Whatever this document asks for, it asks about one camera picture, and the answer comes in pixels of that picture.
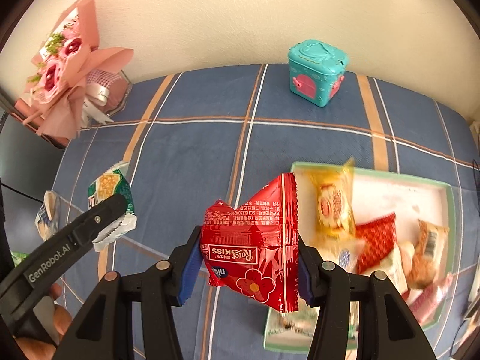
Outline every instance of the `finger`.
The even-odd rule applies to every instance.
[[[30,338],[16,338],[18,346],[28,360],[51,360],[55,347]]]
[[[63,292],[62,286],[60,284],[53,283],[52,286],[50,287],[49,293],[53,300],[57,300],[62,294],[62,292]]]
[[[65,335],[68,330],[68,327],[71,324],[71,315],[66,309],[55,305],[55,312],[53,314],[53,325],[59,334]]]

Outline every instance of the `blue gripper pad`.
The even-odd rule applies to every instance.
[[[311,292],[310,274],[302,256],[298,256],[298,293],[309,306],[312,304],[314,295]]]
[[[202,266],[202,253],[200,252],[200,238],[195,242],[191,255],[188,258],[181,276],[181,287],[178,294],[178,301],[184,305],[187,299],[191,297],[197,281],[200,267]]]

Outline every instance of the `silver bolt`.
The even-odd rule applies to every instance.
[[[387,278],[387,274],[384,271],[375,271],[373,274],[378,280],[385,280]]]
[[[117,278],[119,274],[115,271],[110,271],[110,272],[107,272],[105,274],[105,276],[103,276],[105,278],[106,281],[113,281]]]
[[[335,264],[331,261],[324,261],[322,263],[322,268],[326,269],[327,271],[333,271],[333,269],[335,269]]]
[[[162,261],[157,262],[157,265],[155,266],[159,271],[164,271],[165,269],[170,268],[170,263],[166,259],[163,259]]]

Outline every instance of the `teal lid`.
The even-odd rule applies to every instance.
[[[289,59],[327,76],[345,71],[349,57],[345,52],[315,39],[304,40],[289,51]]]

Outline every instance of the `teal box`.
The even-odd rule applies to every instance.
[[[289,51],[290,90],[325,107],[345,78],[349,57],[319,40],[304,40]]]

